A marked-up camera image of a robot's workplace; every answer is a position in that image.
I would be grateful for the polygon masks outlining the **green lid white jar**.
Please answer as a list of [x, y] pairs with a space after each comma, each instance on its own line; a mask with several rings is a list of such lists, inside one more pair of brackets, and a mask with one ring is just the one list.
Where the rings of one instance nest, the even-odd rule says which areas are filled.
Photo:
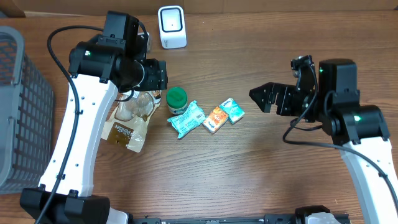
[[166, 102], [172, 114], [183, 114], [187, 109], [187, 93], [183, 88], [173, 87], [167, 92]]

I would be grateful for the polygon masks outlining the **teal tissue pack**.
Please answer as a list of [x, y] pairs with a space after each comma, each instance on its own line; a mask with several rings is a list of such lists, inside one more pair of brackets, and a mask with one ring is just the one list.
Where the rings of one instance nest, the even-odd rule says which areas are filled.
[[228, 98], [220, 104], [220, 108], [228, 115], [231, 124], [237, 123], [245, 115], [244, 110], [233, 98]]

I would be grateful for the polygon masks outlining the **orange tissue pack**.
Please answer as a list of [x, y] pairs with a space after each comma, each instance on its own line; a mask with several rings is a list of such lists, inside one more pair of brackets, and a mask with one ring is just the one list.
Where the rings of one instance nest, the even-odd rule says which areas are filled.
[[228, 120], [228, 114], [224, 112], [219, 106], [217, 106], [204, 120], [202, 125], [209, 130], [210, 133], [214, 134], [217, 130], [222, 127]]

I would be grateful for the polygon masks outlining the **teal wet wipes pack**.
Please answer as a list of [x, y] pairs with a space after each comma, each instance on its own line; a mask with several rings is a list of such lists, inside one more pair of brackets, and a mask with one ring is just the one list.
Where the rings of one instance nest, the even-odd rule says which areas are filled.
[[169, 118], [167, 121], [178, 132], [178, 139], [182, 139], [190, 131], [198, 127], [206, 119], [204, 111], [193, 100], [183, 114]]

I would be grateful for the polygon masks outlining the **clear beige snack bag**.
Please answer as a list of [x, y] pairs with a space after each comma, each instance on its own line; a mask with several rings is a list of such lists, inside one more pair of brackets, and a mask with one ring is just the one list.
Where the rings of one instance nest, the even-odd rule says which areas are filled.
[[151, 116], [160, 106], [162, 92], [135, 91], [121, 95], [121, 101], [105, 121], [101, 138], [117, 146], [140, 152]]

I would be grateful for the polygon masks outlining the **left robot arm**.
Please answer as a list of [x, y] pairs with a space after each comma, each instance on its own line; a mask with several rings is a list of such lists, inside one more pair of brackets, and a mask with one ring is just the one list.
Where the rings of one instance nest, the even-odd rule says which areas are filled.
[[93, 194], [96, 155], [106, 117], [120, 93], [167, 88], [166, 63], [148, 59], [144, 24], [107, 13], [105, 25], [80, 42], [62, 67], [68, 103], [50, 162], [38, 186], [25, 188], [21, 207], [36, 223], [132, 223], [133, 216]]

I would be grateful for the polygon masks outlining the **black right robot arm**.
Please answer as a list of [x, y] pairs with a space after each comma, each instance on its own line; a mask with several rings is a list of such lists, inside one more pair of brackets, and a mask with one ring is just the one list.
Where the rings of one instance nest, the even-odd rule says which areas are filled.
[[[295, 85], [268, 82], [249, 92], [260, 110], [276, 105], [280, 116], [293, 119], [283, 142], [337, 149], [349, 170], [365, 223], [397, 223], [397, 175], [390, 132], [376, 105], [361, 105], [357, 66], [347, 58], [322, 60], [315, 68], [311, 55], [290, 63]], [[324, 142], [288, 140], [300, 121], [318, 122], [332, 138]]]

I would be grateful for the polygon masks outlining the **grey plastic mesh basket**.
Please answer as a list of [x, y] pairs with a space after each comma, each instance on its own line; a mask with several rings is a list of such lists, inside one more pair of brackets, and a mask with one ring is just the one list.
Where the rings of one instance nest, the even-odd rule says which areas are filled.
[[51, 85], [25, 53], [24, 38], [1, 27], [1, 194], [37, 187], [50, 161]]

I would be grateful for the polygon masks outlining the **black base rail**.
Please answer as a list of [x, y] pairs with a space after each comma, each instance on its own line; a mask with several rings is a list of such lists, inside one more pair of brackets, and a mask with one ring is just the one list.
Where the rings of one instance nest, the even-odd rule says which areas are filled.
[[350, 224], [348, 214], [332, 214], [323, 205], [312, 205], [296, 208], [294, 213], [265, 214], [263, 217], [229, 217], [229, 218], [134, 218], [133, 224], [296, 224], [296, 223], [342, 223]]

